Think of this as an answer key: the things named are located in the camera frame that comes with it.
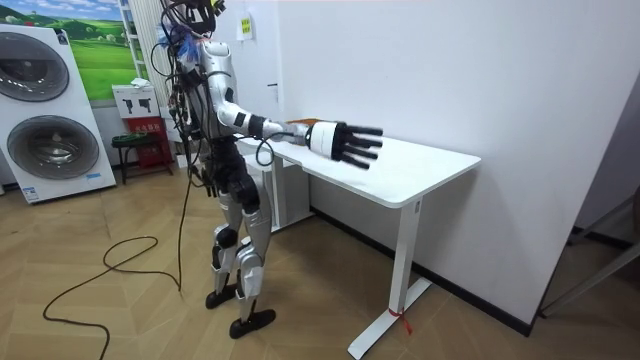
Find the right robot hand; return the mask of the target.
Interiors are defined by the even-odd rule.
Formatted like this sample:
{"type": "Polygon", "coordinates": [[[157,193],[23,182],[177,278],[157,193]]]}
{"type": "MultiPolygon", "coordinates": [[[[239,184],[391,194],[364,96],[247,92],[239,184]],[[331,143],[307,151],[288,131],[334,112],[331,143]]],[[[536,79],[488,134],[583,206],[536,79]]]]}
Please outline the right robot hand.
{"type": "Polygon", "coordinates": [[[356,156],[377,160],[370,148],[381,148],[383,130],[380,128],[348,125],[344,122],[319,121],[307,131],[306,145],[315,154],[336,162],[344,162],[368,170],[370,164],[356,156]]]}

